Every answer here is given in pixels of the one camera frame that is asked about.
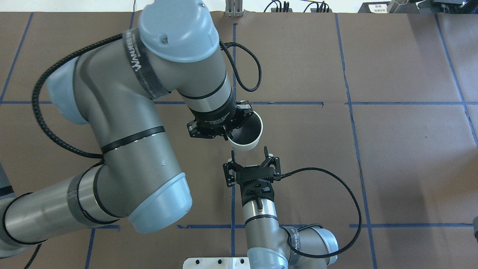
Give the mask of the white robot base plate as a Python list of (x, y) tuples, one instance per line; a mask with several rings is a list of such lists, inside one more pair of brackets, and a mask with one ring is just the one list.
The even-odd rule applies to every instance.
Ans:
[(191, 257), (183, 269), (250, 269), (247, 257)]

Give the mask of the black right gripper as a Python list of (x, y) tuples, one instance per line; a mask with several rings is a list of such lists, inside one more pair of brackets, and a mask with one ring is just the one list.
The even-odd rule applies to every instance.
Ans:
[(281, 174), (280, 158), (274, 157), (264, 146), (265, 160), (259, 165), (243, 167), (236, 162), (236, 151), (231, 151), (232, 157), (223, 164), (225, 182), (227, 187), (239, 185), (241, 203), (245, 206), (248, 202), (259, 199), (274, 201), (273, 182), (279, 181)]

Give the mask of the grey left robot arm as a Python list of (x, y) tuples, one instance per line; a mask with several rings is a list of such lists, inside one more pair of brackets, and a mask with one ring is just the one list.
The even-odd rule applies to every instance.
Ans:
[(31, 97), (39, 105), (47, 82), (50, 99), (75, 124), (90, 124), (102, 163), (40, 191), (17, 198), (1, 190), (1, 258), (52, 237), (109, 225), (127, 217), (139, 233), (153, 233), (182, 218), (192, 206), (186, 176), (154, 101), (173, 90), (194, 120), (189, 136), (223, 137), (238, 150), (254, 148), (263, 123), (249, 102), (237, 102), (208, 7), (201, 0), (156, 0), (137, 28), (83, 48), (49, 68)]

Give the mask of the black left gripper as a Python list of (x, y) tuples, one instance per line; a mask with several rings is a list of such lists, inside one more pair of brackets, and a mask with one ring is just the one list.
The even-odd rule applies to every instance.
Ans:
[(254, 112), (248, 101), (235, 100), (228, 100), (219, 108), (208, 112), (189, 109), (194, 116), (194, 120), (187, 124), (191, 138), (213, 139), (222, 136), (225, 141), (229, 141), (229, 133), (243, 126)]

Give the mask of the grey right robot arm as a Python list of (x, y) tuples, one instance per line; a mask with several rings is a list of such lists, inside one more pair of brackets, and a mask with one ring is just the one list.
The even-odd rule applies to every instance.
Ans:
[(280, 159), (264, 152), (259, 165), (242, 166), (235, 152), (223, 165), (226, 184), (239, 186), (246, 253), (252, 269), (326, 269), (338, 257), (336, 237), (317, 225), (280, 227), (274, 204), (273, 182), (281, 175)]

